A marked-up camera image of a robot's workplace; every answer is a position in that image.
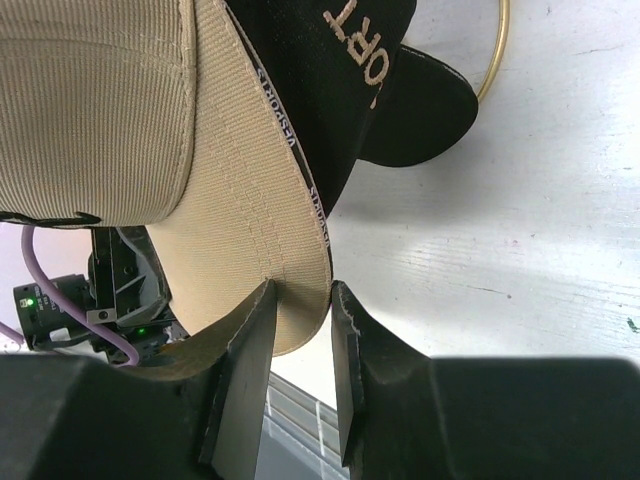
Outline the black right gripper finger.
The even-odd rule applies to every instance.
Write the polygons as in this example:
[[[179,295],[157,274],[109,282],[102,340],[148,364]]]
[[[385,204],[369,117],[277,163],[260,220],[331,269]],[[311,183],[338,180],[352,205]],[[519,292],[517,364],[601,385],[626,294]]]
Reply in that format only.
[[[331,290],[340,455],[355,479],[635,479],[639,369],[430,358]]]

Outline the black cap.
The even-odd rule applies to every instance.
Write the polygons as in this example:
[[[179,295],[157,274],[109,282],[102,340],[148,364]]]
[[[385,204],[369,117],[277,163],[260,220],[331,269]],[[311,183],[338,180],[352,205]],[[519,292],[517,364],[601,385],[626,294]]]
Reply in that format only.
[[[402,42],[412,1],[232,1],[266,99],[330,213],[354,164],[430,160],[473,125],[469,82]]]

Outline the beige cap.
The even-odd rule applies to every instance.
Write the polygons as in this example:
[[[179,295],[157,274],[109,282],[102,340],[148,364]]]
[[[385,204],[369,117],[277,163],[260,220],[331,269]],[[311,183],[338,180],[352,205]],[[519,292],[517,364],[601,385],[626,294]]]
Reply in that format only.
[[[190,334],[260,283],[273,352],[329,309],[323,210],[270,76],[222,1],[5,1],[1,218],[146,228]]]

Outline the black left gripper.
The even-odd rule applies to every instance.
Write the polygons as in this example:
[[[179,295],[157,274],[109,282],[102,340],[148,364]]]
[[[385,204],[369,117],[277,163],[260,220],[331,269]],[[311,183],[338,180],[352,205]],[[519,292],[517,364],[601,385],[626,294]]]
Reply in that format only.
[[[143,226],[91,231],[87,313],[159,353],[170,289]],[[1,359],[5,479],[251,479],[256,472],[277,314],[265,281],[224,318],[148,366],[86,356]]]

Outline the aluminium table frame rail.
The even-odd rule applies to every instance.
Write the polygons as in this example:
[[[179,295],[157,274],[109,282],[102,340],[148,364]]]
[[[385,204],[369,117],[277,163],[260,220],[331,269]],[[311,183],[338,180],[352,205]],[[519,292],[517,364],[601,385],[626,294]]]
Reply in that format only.
[[[257,479],[348,479],[337,412],[272,373],[266,395]]]

